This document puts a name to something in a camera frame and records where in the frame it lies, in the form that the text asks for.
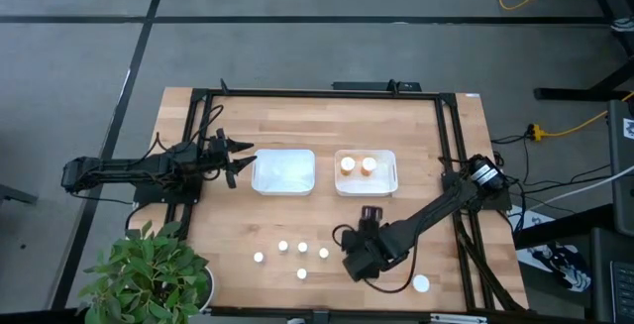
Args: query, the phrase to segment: white plastic bin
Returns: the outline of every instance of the white plastic bin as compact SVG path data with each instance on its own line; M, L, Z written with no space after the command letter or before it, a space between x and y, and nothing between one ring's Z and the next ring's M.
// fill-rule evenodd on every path
M356 166L350 175L341 173L341 160L350 157ZM376 160L370 176L361 174L366 157ZM340 150L335 153L335 187L341 196L387 196L398 189L396 156L388 150Z
M262 195L308 195L315 187L315 154L309 150L258 150L251 187Z

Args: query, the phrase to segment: gray floor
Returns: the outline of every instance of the gray floor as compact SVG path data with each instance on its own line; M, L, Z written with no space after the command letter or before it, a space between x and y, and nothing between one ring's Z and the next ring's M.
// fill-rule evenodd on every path
M519 0L505 0L507 4ZM618 14L622 0L609 0ZM145 15L150 0L0 0L0 14ZM536 0L509 14L495 0L162 0L159 15L597 16L594 0ZM121 91L138 25L0 25L0 183L38 193L36 206L0 209L0 312L49 305L79 203L58 186L62 165L97 155ZM115 157L146 149L167 86L328 88L336 80L420 81L426 90L481 94L492 137L574 126L600 103L538 102L532 88L584 88L624 61L604 28L408 25L156 25ZM568 179L608 163L603 122L566 138L529 144L530 180ZM524 171L520 144L497 147L506 171ZM106 187L129 199L132 187ZM552 193L543 193L541 199ZM559 206L584 210L610 201L608 188ZM81 267L122 235L125 205L98 208ZM565 213L542 211L554 217ZM75 293L89 280L79 273ZM529 289L531 307L557 308ZM580 309L567 311L579 316Z

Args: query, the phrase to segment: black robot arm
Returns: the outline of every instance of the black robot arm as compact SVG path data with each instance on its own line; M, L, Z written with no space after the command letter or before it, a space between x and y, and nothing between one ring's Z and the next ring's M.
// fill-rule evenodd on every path
M234 176L256 157L231 161L229 153L246 150L253 144L228 139L222 129L208 141L205 149L193 142L182 142L162 154L136 160L81 157L66 164L61 186L67 192L76 193L105 183L131 183L137 187L160 188L165 193L178 193L192 183L201 182L206 172L217 171L219 174L220 170L225 170L229 187L235 188Z
M508 187L506 178L486 157L472 157L460 172L443 174L445 192L406 220L378 226L382 210L364 206L358 230L342 233L344 267L354 281L377 278L407 259L418 236L462 208L481 207Z

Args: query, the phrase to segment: white pot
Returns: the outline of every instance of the white pot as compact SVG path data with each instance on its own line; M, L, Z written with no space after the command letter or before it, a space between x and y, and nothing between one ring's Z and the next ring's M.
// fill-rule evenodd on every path
M216 294L216 287L218 286L216 284L216 278L214 278L214 273L212 273L211 270L206 266L205 266L205 269L207 270L207 272L209 272L209 277L211 277L211 283L208 283L209 286L211 287L211 292L209 293L209 297L205 301L205 305L203 305L202 308L200 308L201 313L207 309L207 307L209 306L209 303L211 303L211 301L213 300Z

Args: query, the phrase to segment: wooden table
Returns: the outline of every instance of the wooden table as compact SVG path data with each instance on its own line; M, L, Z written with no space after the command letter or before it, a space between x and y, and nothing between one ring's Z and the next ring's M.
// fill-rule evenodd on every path
M190 88L168 88L164 92L155 132L160 132L166 146L181 139L190 95ZM458 94L457 98L468 155L480 153L492 158L479 97ZM234 157L250 156L258 149L311 150L316 157L316 182L312 193L305 197L262 196L251 188L249 166L237 177L236 189L228 188L224 176L204 183L187 241L209 260L217 278L213 306L466 310L450 217L419 239L416 273L429 277L431 288L426 293L409 287L398 294L383 294L363 282L352 282L341 263L344 256L331 239L336 225L357 226L363 205L381 206L383 221L391 222L408 217L441 194L443 167L437 160L441 150L433 102L240 96L214 97L213 105L217 104L225 109L208 134L222 127L228 137L255 144ZM446 120L452 154L456 155L449 110ZM333 155L342 149L394 151L398 190L391 197L381 198L337 195ZM152 219L155 229L159 228L165 208L165 204L149 205L132 218L131 227L139 228ZM509 225L494 211L481 211L478 216L489 266L513 298L526 307ZM289 243L288 254L278 253L280 240ZM301 241L309 246L305 256L296 250ZM331 254L326 261L317 254L322 247ZM264 264L254 262L255 252L264 253ZM411 256L382 273L376 284L384 288L400 286L406 281L410 265ZM300 268L308 271L304 281L296 277ZM482 306L473 264L472 279L476 303Z

